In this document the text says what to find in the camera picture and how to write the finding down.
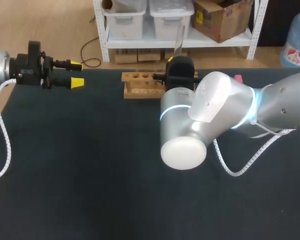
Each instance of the wooden floor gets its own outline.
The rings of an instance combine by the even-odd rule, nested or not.
[[[10,56],[27,53],[28,41],[41,42],[41,50],[54,59],[81,62],[80,49],[98,36],[92,0],[0,0],[0,50]],[[257,48],[255,58],[246,60],[246,47],[222,47],[191,50],[196,69],[216,68],[277,68],[281,48]],[[83,57],[100,58],[100,43],[94,41],[83,51]],[[104,69],[163,70],[164,61],[121,64],[103,62]],[[6,87],[0,97],[1,108],[13,86]]]

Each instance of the white shelf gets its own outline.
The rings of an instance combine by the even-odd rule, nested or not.
[[[188,38],[183,40],[183,48],[209,48],[209,47],[242,47],[250,46],[252,34],[249,28],[238,36],[222,43],[217,43],[211,38],[189,26]],[[108,49],[166,49],[174,48],[175,41],[156,40],[153,18],[145,17],[143,20],[143,39],[140,40],[114,40],[111,33],[105,46]]]
[[[141,40],[114,40],[109,33],[109,28],[105,28],[105,16],[101,7],[102,0],[93,0],[95,22],[100,37],[102,59],[109,62],[109,49],[160,49],[174,48],[175,41],[158,41],[155,36],[155,26],[153,19],[145,19],[143,25],[143,39]],[[242,47],[249,46],[246,59],[254,59],[260,36],[262,24],[264,22],[268,1],[254,1],[254,24],[252,34],[249,29],[244,33],[233,37],[222,43],[216,43],[209,37],[197,30],[189,27],[188,38],[183,41],[183,48],[209,48],[209,47]]]

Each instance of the white spiral cable wrap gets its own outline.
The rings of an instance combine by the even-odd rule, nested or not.
[[[10,79],[10,80],[4,81],[0,85],[0,92],[1,92],[1,90],[5,86],[7,86],[9,84],[15,84],[15,83],[17,83],[15,79]],[[0,177],[2,177],[3,174],[5,174],[5,172],[7,171],[9,165],[10,165],[10,161],[11,161],[11,145],[10,145],[9,136],[8,136],[8,133],[7,133],[4,121],[2,119],[1,113],[0,113],[0,126],[1,126],[1,129],[2,129],[2,132],[3,132],[3,136],[4,136],[4,139],[5,139],[6,152],[7,152],[7,154],[6,154],[6,161],[5,161],[4,167],[3,167],[3,169],[0,172]]]
[[[248,163],[238,172],[233,172],[231,171],[228,166],[226,165],[224,158],[221,155],[219,146],[218,146],[218,142],[217,140],[213,140],[213,144],[214,144],[214,148],[216,151],[216,154],[220,160],[220,163],[222,165],[222,167],[224,168],[224,170],[231,176],[233,177],[239,177],[242,174],[245,173],[245,171],[247,171],[251,165],[258,159],[258,157],[271,145],[273,144],[276,140],[278,140],[280,137],[287,135],[289,133],[291,133],[292,131],[294,131],[295,129],[285,129],[282,130],[281,132],[279,132],[279,135],[275,135],[272,138],[270,138],[254,155],[253,157],[248,161]]]

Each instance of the white end cap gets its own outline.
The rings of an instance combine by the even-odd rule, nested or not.
[[[194,100],[188,109],[194,121],[210,123],[224,106],[231,92],[230,77],[214,71],[205,76],[195,90]]]
[[[205,160],[206,155],[206,145],[190,136],[171,139],[161,148],[164,163],[178,170],[188,170],[199,166]]]

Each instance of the small cardboard box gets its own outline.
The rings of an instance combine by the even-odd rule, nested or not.
[[[195,0],[192,26],[222,43],[246,31],[252,0]]]

